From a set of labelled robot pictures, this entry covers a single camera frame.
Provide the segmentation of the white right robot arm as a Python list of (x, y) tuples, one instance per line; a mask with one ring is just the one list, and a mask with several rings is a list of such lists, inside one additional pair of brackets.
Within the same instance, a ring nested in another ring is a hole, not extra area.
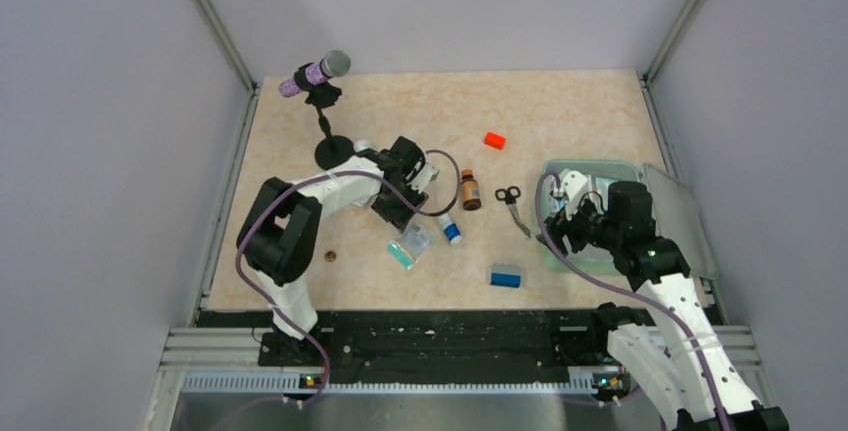
[(778, 406), (766, 406), (728, 357), (698, 302), (690, 267), (678, 245), (657, 232), (646, 185), (619, 181), (605, 210), (581, 198), (577, 209), (546, 217), (536, 211), (541, 241), (561, 261), (587, 245), (606, 250), (628, 288), (594, 278), (568, 263), (579, 277), (644, 304), (666, 347), (660, 349), (630, 310), (607, 303), (601, 326), (586, 336), (589, 355), (623, 365), (671, 430), (786, 430)]

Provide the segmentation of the white blue small bottle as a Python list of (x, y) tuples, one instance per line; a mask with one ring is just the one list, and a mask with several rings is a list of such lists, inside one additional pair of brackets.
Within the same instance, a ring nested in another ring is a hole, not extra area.
[(458, 246), (463, 243), (464, 238), (461, 230), (449, 213), (438, 216), (437, 222), (441, 228), (443, 236), (451, 246)]

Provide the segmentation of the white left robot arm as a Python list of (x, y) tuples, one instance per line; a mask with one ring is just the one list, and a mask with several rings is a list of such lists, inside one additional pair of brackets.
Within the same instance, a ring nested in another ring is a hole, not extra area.
[(297, 364), (319, 355), (320, 337), (311, 331), (318, 317), (305, 273), (323, 219), (349, 206), (370, 207), (397, 230), (405, 230), (437, 176), (425, 153), (399, 137), (389, 149), (363, 148), (346, 161), (309, 179), (266, 180), (237, 236), (243, 261), (260, 280), (260, 293), (275, 312), (283, 352)]

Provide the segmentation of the clear teal zip bag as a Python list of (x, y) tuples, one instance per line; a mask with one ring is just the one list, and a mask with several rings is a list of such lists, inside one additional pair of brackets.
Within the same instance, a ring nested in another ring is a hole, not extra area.
[(404, 269), (409, 270), (419, 261), (432, 242), (429, 231), (421, 224), (413, 222), (389, 242), (387, 251)]

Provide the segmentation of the blue cotton ball bag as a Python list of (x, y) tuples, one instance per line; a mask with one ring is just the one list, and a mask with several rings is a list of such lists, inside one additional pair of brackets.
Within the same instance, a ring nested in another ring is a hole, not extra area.
[(605, 211), (607, 209), (606, 202), (608, 201), (608, 189), (611, 184), (615, 183), (615, 180), (595, 175), (586, 176), (590, 179), (589, 190), (579, 199), (577, 203), (572, 204), (565, 204), (552, 196), (551, 191), (558, 178), (553, 178), (550, 181), (548, 204), (550, 205), (550, 209), (553, 213), (565, 209), (569, 215), (572, 215), (579, 209), (581, 203), (584, 201), (591, 202), (599, 211)]

